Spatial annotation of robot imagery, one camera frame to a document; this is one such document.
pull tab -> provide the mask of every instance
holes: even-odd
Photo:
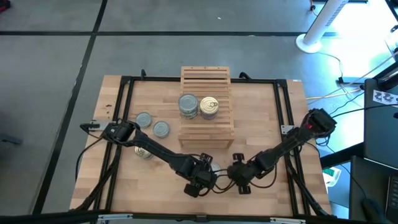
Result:
[[[216,102],[210,102],[210,103],[209,103],[209,106],[210,106],[210,107],[215,107],[215,106],[218,106],[218,103],[216,103]]]

white cable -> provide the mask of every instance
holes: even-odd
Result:
[[[353,96],[351,95],[351,93],[350,93],[346,88],[344,88],[344,86],[343,86],[341,83],[339,83],[339,86],[343,89],[344,92],[347,92],[347,95],[348,95],[348,96],[353,97]]]
[[[337,90],[335,90],[335,91],[333,91],[333,92],[331,92],[331,93],[328,93],[327,95],[321,97],[320,99],[317,99],[317,100],[314,100],[314,101],[312,101],[312,102],[309,102],[308,104],[310,105],[310,104],[312,104],[312,103],[317,102],[318,100],[322,100],[322,99],[324,99],[326,96],[331,95],[331,94],[333,94],[333,93],[336,93],[336,92],[339,91],[339,90],[342,90],[343,87],[347,87],[347,86],[350,86],[350,85],[356,83],[356,81],[358,81],[358,80],[362,79],[363,77],[369,75],[370,73],[372,73],[373,71],[375,71],[376,69],[378,69],[381,65],[384,65],[384,63],[386,63],[388,60],[390,60],[392,57],[394,57],[394,56],[397,55],[397,54],[398,54],[398,51],[395,52],[394,54],[392,54],[392,55],[391,55],[390,57],[388,57],[387,59],[385,59],[385,61],[381,62],[378,66],[376,66],[374,69],[370,70],[370,71],[369,71],[368,73],[366,73],[365,75],[363,75],[363,76],[361,76],[361,77],[355,79],[354,81],[352,81],[351,83],[349,83],[349,84],[347,84],[347,85],[343,85],[341,88],[338,88]]]
[[[331,55],[331,54],[328,54],[328,53],[324,53],[324,52],[318,52],[318,54],[327,55],[329,57],[332,57],[332,58],[336,59],[338,61],[338,67],[340,69],[341,77],[343,77],[343,75],[344,75],[344,73],[343,73],[343,64],[342,64],[341,60],[338,57],[336,57],[334,55]]]

stacked cans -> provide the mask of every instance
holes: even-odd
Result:
[[[185,119],[193,119],[198,114],[198,99],[193,94],[184,94],[178,99],[180,114]]]
[[[207,120],[214,119],[218,112],[218,101],[213,97],[205,97],[200,102],[200,114]]]

can lid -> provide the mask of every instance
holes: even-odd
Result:
[[[178,99],[178,105],[181,110],[192,111],[198,108],[198,99],[195,95],[187,93]]]
[[[218,111],[218,101],[213,97],[205,97],[200,102],[200,110],[207,114],[212,114]]]
[[[154,134],[159,138],[165,138],[169,135],[170,126],[165,121],[158,121],[154,125]]]
[[[142,112],[136,117],[137,124],[142,128],[148,128],[152,123],[152,116],[149,113]]]

black cable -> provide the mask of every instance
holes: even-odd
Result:
[[[81,128],[86,134],[88,134],[89,136],[92,136],[92,137],[94,137],[94,138],[96,138],[96,139],[100,139],[100,137],[95,136],[94,134],[91,134],[90,131],[88,130],[88,128],[87,128],[85,125],[88,125],[88,124],[81,124],[81,125],[80,125],[80,128]]]
[[[327,148],[329,148],[330,149],[330,151],[332,151],[333,153],[336,153],[334,150],[332,150],[328,145],[326,145],[326,147]],[[348,171],[348,169],[347,168],[345,168],[343,165],[340,165],[342,168],[344,168],[347,172],[348,172],[348,174],[349,174],[349,176],[353,179],[353,181],[355,182],[355,184],[362,190],[362,193],[363,193],[363,195],[365,196],[365,198],[368,198],[368,196],[366,195],[366,193],[365,193],[365,190],[362,188],[362,186],[358,183],[358,181],[356,181],[356,179],[351,175],[351,172],[350,171]]]
[[[218,178],[220,178],[220,177],[227,177],[227,176],[228,176],[227,174],[219,175],[219,176],[217,176],[217,180],[218,180]],[[221,187],[219,187],[219,186],[217,185],[217,180],[216,180],[215,186],[216,186],[216,188],[217,188],[218,190],[226,190],[226,189],[232,184],[232,182],[233,182],[233,180],[231,180],[231,182],[230,182],[226,187],[221,188]]]
[[[91,134],[91,133],[87,133],[89,136],[92,136],[92,137],[94,137],[94,138],[96,138],[96,139],[101,139],[100,137],[98,137],[98,136],[95,136],[94,134]]]
[[[255,186],[255,187],[257,187],[257,188],[260,188],[260,189],[267,189],[267,188],[269,188],[269,187],[272,187],[273,185],[274,185],[274,183],[275,183],[275,181],[276,181],[276,174],[277,174],[277,164],[275,164],[275,174],[274,174],[274,180],[272,180],[272,182],[269,184],[269,185],[267,185],[267,186],[258,186],[258,185],[256,185],[256,184],[254,184],[254,183],[252,183],[251,181],[250,181],[250,184],[251,185],[253,185],[253,186]]]
[[[210,189],[207,189],[205,193],[199,194],[200,197],[206,196],[210,192]]]
[[[354,98],[348,100],[343,106],[337,107],[337,109],[335,109],[333,112],[329,113],[329,115],[332,115],[334,112],[336,112],[336,111],[339,110],[340,108],[345,107],[349,102],[352,102],[353,100],[357,99],[359,96],[363,95],[364,93],[365,93],[365,92],[362,92],[362,93],[356,95]]]
[[[318,143],[317,141],[315,141],[315,143],[317,144],[317,146],[327,146],[329,144],[329,140],[330,136],[327,136],[324,142]]]
[[[298,149],[298,153],[300,154],[301,153],[301,150],[303,149],[303,146],[300,146],[300,148]],[[289,154],[290,154],[290,156],[294,156],[294,154],[292,154],[292,152],[293,152],[293,150],[291,150],[290,152],[289,152]]]
[[[79,156],[77,157],[77,161],[76,161],[76,169],[75,169],[75,181],[77,180],[77,175],[78,175],[78,170],[79,170],[79,162],[80,162],[80,158],[82,157],[82,155],[92,146],[94,146],[95,144],[97,144],[97,142],[99,142],[102,139],[98,139],[95,142],[91,143],[89,146],[87,146],[84,150],[82,150],[82,152],[79,154]]]
[[[356,110],[347,111],[347,112],[344,112],[344,113],[341,113],[341,114],[338,114],[338,115],[334,115],[334,116],[332,116],[332,118],[341,116],[341,115],[343,115],[343,114],[352,113],[352,112],[355,112],[355,111],[368,110],[368,109],[373,109],[373,108],[381,108],[381,107],[386,107],[386,106],[398,106],[398,103],[396,103],[396,104],[391,104],[391,105],[368,106],[367,108],[356,109]]]
[[[227,171],[228,169],[219,169],[219,170],[213,170],[212,172],[221,172],[221,171]]]
[[[312,143],[309,143],[309,142],[306,142],[306,144],[309,144],[310,146],[312,146],[316,151],[318,151],[318,154],[319,154],[319,150],[316,146],[314,146]]]
[[[222,191],[220,191],[220,192],[217,192],[217,191],[215,191],[214,189],[212,189],[212,191],[214,192],[214,193],[216,193],[216,194],[222,194],[222,193],[225,193],[225,192],[227,192],[229,189],[231,189],[233,186],[235,186],[235,182],[233,182],[233,180],[231,180],[231,183],[227,186],[227,188],[225,189],[225,190],[222,190]]]

